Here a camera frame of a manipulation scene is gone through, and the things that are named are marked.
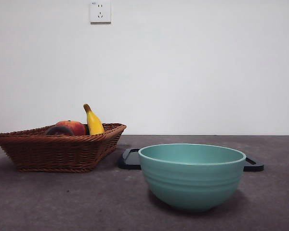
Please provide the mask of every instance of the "brown wicker basket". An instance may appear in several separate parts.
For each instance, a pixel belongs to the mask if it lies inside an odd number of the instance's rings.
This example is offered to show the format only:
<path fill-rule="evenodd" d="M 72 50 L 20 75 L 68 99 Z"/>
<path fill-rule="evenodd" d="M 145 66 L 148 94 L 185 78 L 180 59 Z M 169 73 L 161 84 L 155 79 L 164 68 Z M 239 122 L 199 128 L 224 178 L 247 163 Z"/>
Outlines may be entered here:
<path fill-rule="evenodd" d="M 116 149 L 124 124 L 103 124 L 97 135 L 44 135 L 53 125 L 31 130 L 0 133 L 0 147 L 19 171 L 90 172 Z"/>

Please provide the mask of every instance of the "wall socket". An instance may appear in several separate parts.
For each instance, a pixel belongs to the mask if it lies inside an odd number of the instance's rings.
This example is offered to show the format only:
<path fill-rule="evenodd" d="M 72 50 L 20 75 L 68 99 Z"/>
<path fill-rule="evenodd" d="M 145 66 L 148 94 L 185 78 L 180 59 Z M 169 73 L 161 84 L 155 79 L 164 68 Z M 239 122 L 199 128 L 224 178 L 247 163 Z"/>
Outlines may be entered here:
<path fill-rule="evenodd" d="M 111 23 L 111 1 L 92 0 L 90 3 L 90 23 Z"/>

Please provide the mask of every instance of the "gray table surface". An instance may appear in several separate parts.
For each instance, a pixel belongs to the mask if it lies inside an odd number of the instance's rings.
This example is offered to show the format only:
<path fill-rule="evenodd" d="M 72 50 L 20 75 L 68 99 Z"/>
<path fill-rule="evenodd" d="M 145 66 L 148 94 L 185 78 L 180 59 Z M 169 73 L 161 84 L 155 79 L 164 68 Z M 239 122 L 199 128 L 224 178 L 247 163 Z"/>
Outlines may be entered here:
<path fill-rule="evenodd" d="M 117 167 L 127 148 L 191 142 L 231 147 L 262 161 L 244 172 L 222 205 L 175 210 L 149 190 L 140 170 Z M 89 173 L 18 172 L 0 148 L 0 231 L 289 231 L 289 136 L 122 135 Z"/>

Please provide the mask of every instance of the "banana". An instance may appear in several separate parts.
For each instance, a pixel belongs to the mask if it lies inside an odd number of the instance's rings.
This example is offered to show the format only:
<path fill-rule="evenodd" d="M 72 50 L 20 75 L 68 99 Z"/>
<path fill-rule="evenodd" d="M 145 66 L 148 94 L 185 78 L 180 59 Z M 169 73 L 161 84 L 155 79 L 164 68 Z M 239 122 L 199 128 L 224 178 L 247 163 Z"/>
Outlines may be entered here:
<path fill-rule="evenodd" d="M 104 127 L 100 121 L 100 119 L 93 113 L 90 106 L 87 104 L 83 105 L 83 108 L 87 114 L 87 123 L 89 128 L 89 134 L 95 135 L 104 132 Z"/>

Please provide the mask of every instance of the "ceramic bowl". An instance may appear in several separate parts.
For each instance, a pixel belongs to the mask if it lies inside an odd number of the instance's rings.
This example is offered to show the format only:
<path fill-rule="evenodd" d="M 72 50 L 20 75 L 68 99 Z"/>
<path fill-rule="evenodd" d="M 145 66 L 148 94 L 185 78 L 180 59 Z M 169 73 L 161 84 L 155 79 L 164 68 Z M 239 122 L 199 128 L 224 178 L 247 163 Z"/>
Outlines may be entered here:
<path fill-rule="evenodd" d="M 141 148 L 139 157 L 157 198 L 178 209 L 206 211 L 235 192 L 246 155 L 221 146 L 169 143 Z"/>

